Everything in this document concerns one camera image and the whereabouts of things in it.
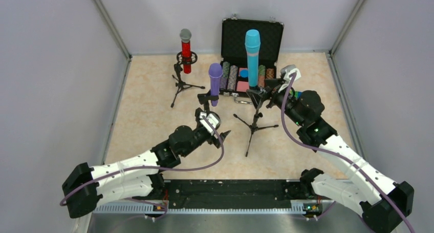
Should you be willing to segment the black small tripod mic stand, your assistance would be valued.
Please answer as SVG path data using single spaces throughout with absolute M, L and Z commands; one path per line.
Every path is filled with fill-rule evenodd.
M 254 88 L 252 90 L 261 90 L 261 89 L 265 89 L 265 88 L 256 87 L 256 88 Z M 245 153 L 245 157 L 248 157 L 248 155 L 249 155 L 249 150 L 250 150 L 250 146 L 251 146 L 252 137 L 253 137 L 253 135 L 254 135 L 255 132 L 261 131 L 261 130 L 264 130 L 264 129 L 270 129 L 270 128 L 277 128 L 277 127 L 279 127 L 278 124 L 268 125 L 268 126 L 263 126 L 263 127 L 258 126 L 258 124 L 257 124 L 258 120 L 260 118 L 263 118 L 263 114 L 260 112 L 261 107 L 262 106 L 254 106 L 254 108 L 255 108 L 255 114 L 253 115 L 253 120 L 252 120 L 251 124 L 248 124 L 246 121 L 244 121 L 242 118 L 240 118 L 237 114 L 233 114 L 234 118 L 236 118 L 239 121 L 241 121 L 250 130 L 250 137 L 249 137 L 248 147 L 247 147 L 247 150 L 246 150 L 246 153 Z

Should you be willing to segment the black round-base mic stand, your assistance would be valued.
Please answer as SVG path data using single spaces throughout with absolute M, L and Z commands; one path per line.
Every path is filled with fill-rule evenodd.
M 204 111 L 206 111 L 207 113 L 212 113 L 213 112 L 210 109 L 210 103 L 211 103 L 211 101 L 213 99 L 213 97 L 210 96 L 210 92 L 203 93 L 203 94 L 198 94 L 197 98 L 198 98 L 199 104 L 204 107 L 204 109 L 203 109 Z

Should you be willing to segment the purple microphone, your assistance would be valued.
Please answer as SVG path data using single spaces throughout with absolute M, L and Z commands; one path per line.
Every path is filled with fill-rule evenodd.
M 222 66 L 219 63 L 212 63 L 209 67 L 208 75 L 210 78 L 210 96 L 213 97 L 211 105 L 216 107 L 220 94 L 220 80 L 223 75 Z

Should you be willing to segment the cyan microphone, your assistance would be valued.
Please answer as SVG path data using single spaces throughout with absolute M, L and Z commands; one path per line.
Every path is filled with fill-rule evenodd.
M 245 34 L 245 49 L 247 53 L 248 84 L 250 88 L 258 85 L 258 61 L 261 38 L 258 30 L 250 29 Z

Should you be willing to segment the red glitter microphone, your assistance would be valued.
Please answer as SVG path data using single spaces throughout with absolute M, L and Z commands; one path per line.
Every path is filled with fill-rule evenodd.
M 192 62 L 192 52 L 190 47 L 190 40 L 192 37 L 192 33 L 189 29 L 183 28 L 180 32 L 180 39 L 181 39 L 181 45 L 182 45 L 182 62 L 185 62 L 184 64 L 184 73 L 190 74 L 191 73 L 191 62 Z

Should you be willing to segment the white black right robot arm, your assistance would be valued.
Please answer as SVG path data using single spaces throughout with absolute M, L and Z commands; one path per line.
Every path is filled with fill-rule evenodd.
M 408 182 L 398 183 L 382 174 L 352 150 L 321 117 L 324 104 L 316 91 L 307 90 L 295 96 L 292 88 L 285 87 L 281 80 L 275 80 L 275 85 L 275 89 L 249 89 L 247 95 L 256 107 L 265 101 L 269 108 L 279 107 L 281 120 L 289 118 L 298 126 L 292 140 L 319 152 L 349 179 L 349 183 L 344 183 L 313 168 L 304 171 L 300 178 L 307 189 L 352 210 L 374 232 L 391 232 L 401 223 L 414 232 L 408 220 L 414 188 Z

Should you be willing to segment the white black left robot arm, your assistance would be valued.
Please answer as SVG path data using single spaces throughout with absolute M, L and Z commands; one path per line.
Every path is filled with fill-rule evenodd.
M 198 108 L 197 126 L 177 127 L 166 140 L 145 152 L 110 164 L 75 166 L 62 184 L 64 198 L 60 206 L 68 209 L 70 218 L 80 218 L 97 207 L 132 197 L 147 197 L 163 192 L 164 171 L 187 172 L 178 168 L 181 158 L 190 155 L 204 143 L 224 149 L 230 131 L 218 132 L 221 120 L 215 112 Z

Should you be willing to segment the brown chip stack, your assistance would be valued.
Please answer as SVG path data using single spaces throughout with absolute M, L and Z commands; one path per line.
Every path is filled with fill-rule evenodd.
M 266 76 L 266 79 L 273 79 L 273 78 L 275 78 L 275 70 L 272 69 L 272 68 L 267 68 L 265 76 Z

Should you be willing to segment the pink card deck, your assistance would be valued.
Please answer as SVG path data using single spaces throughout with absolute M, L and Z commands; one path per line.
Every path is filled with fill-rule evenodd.
M 238 81 L 236 85 L 237 92 L 246 92 L 249 89 L 249 84 L 247 81 Z

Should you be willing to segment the green red chip stack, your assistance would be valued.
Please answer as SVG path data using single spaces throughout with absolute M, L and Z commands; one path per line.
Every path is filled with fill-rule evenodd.
M 264 65 L 258 66 L 258 86 L 260 88 L 265 87 L 265 74 L 266 74 L 266 67 Z

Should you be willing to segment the colourful toy block train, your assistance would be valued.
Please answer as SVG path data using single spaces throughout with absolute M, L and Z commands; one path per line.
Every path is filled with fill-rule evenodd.
M 301 96 L 302 92 L 296 91 L 293 93 L 293 96 L 298 99 Z

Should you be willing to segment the blue round dealer chip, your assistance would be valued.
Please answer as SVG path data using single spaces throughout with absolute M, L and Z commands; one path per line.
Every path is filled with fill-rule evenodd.
M 248 70 L 240 70 L 240 77 L 247 78 L 249 75 Z

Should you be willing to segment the black poker chip case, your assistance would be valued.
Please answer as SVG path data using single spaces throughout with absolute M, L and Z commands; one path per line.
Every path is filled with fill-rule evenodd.
M 237 80 L 247 81 L 248 78 L 240 77 L 240 70 L 248 70 L 247 53 L 245 49 L 245 34 L 250 29 L 258 30 L 261 38 L 261 47 L 259 51 L 258 66 L 264 65 L 267 68 L 275 70 L 280 52 L 281 40 L 284 32 L 284 23 L 265 20 L 249 20 L 237 18 L 225 18 L 222 21 L 222 39 L 221 39 L 221 66 L 227 61 L 230 66 L 238 67 Z M 246 92 L 237 92 L 235 90 L 220 90 L 224 96 L 233 96 L 247 98 Z

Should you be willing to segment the blue orange chip stack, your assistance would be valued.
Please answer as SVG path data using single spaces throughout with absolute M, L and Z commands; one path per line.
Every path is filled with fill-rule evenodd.
M 238 67 L 232 65 L 229 70 L 227 90 L 234 91 L 237 80 Z

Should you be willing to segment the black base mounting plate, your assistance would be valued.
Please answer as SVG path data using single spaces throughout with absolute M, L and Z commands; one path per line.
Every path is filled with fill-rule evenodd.
M 173 209 L 274 209 L 290 208 L 297 201 L 318 204 L 326 197 L 291 179 L 173 179 L 146 199 L 163 199 Z

